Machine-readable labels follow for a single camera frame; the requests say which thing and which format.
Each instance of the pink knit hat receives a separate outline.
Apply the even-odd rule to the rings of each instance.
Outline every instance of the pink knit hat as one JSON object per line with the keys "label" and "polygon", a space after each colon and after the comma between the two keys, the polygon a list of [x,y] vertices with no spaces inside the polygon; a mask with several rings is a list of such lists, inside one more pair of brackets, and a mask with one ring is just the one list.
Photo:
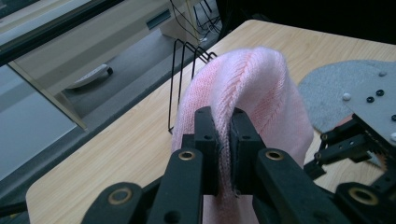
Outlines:
{"label": "pink knit hat", "polygon": [[207,64],[180,102],[172,151],[181,147],[183,134],[194,132],[194,112],[208,105],[224,148],[219,195],[204,197],[204,223],[258,223],[252,197],[235,197],[232,189],[229,123],[236,107],[244,110],[265,145],[287,151],[303,166],[313,128],[282,54],[263,47],[238,49]]}

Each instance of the wooden table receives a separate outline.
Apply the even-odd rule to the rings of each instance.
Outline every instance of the wooden table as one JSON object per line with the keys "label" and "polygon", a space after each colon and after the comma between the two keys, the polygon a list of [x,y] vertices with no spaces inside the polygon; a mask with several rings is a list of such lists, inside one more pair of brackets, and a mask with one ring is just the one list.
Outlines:
{"label": "wooden table", "polygon": [[[314,70],[345,60],[396,61],[396,46],[308,31],[263,21],[247,21],[209,50],[265,46],[281,51],[298,83]],[[163,174],[170,156],[167,131],[170,82],[117,119],[29,188],[26,201],[32,223],[79,223],[106,187],[121,181],[146,186]],[[318,149],[315,134],[307,161]],[[381,171],[366,162],[337,162],[317,184],[329,190],[346,181],[370,183]]]}

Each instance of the wire rack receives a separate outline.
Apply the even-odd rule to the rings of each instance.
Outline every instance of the wire rack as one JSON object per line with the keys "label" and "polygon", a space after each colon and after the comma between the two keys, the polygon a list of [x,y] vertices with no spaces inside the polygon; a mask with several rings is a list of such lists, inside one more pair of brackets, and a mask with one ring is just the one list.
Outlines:
{"label": "wire rack", "polygon": [[195,65],[196,65],[196,60],[199,59],[204,63],[209,63],[211,60],[217,57],[217,55],[214,52],[208,53],[205,49],[201,47],[196,47],[193,44],[189,42],[184,42],[180,39],[177,39],[174,44],[174,51],[173,51],[173,59],[172,59],[172,73],[171,73],[171,84],[170,84],[170,94],[169,94],[169,113],[168,113],[168,132],[172,133],[173,131],[173,124],[171,124],[171,118],[172,118],[172,102],[173,102],[173,92],[174,92],[174,85],[175,85],[175,62],[176,62],[176,55],[177,55],[177,46],[182,45],[182,52],[181,52],[181,62],[180,62],[180,72],[178,73],[178,90],[177,90],[177,108],[180,103],[180,96],[181,96],[181,91],[182,91],[182,78],[185,76],[183,74],[183,68],[184,68],[184,61],[185,61],[185,55],[186,51],[192,52],[193,53],[193,59],[192,59],[192,70],[191,70],[191,77],[190,79],[192,80],[194,78],[194,72],[195,72]]}

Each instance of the gray felt pad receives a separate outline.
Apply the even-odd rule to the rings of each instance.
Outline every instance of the gray felt pad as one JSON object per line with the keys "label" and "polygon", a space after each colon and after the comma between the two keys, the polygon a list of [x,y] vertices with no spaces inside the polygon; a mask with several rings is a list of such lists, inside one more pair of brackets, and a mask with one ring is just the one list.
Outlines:
{"label": "gray felt pad", "polygon": [[396,62],[346,61],[328,64],[309,73],[298,88],[314,128],[321,133],[332,130],[352,113],[343,103],[344,93],[380,73],[396,76]]}

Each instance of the black cable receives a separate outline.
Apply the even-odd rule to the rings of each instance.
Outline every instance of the black cable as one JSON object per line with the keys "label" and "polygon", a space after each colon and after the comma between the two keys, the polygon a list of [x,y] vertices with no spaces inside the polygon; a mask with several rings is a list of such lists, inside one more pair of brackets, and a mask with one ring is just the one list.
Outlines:
{"label": "black cable", "polygon": [[0,207],[0,217],[7,217],[25,211],[27,211],[26,202],[14,203],[12,205]]}
{"label": "black cable", "polygon": [[[198,40],[198,41],[201,41],[202,39],[204,39],[204,38],[207,37],[207,35],[210,33],[210,30],[207,31],[205,34],[202,34],[201,32],[199,32],[199,31],[194,27],[194,25],[192,25],[192,23],[191,23],[191,22],[190,22],[190,21],[189,21],[189,20],[177,9],[177,7],[176,7],[175,4],[173,3],[173,1],[170,0],[170,2],[171,2],[171,4],[172,4],[172,9],[173,9],[173,12],[174,12],[174,14],[175,14],[175,19],[176,19],[178,25],[179,25],[184,31],[186,31],[187,33],[189,33],[190,35],[192,35],[192,36],[193,36],[196,40]],[[192,27],[192,29],[193,29],[195,32],[197,32],[199,35],[202,35],[202,36],[203,36],[201,39],[199,39],[199,38],[197,38],[195,35],[193,35],[189,30],[187,30],[187,29],[180,23],[180,21],[177,19],[177,14],[176,14],[175,10],[179,13],[179,15],[181,15],[181,16],[184,18],[184,20],[187,21],[187,23]]]}

